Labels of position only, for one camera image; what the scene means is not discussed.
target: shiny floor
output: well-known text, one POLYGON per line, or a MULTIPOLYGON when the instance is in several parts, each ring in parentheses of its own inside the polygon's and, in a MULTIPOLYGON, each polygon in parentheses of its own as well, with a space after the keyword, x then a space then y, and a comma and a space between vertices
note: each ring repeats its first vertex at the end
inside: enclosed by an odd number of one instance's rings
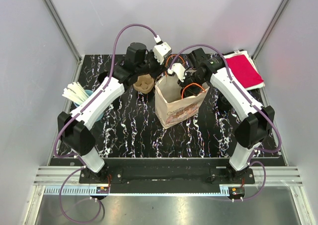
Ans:
MULTIPOLYGON (((247 197, 256 188, 247 188, 247 197)), ((78 221, 93 218, 98 205, 84 201, 83 196, 63 196, 67 214, 78 221)), ((266 187, 255 199, 231 203, 206 197, 124 197, 109 196, 102 200, 105 216, 98 216, 93 225, 300 225, 288 188, 266 187)), ((37 225, 72 225, 61 215, 56 195, 45 195, 37 225)))

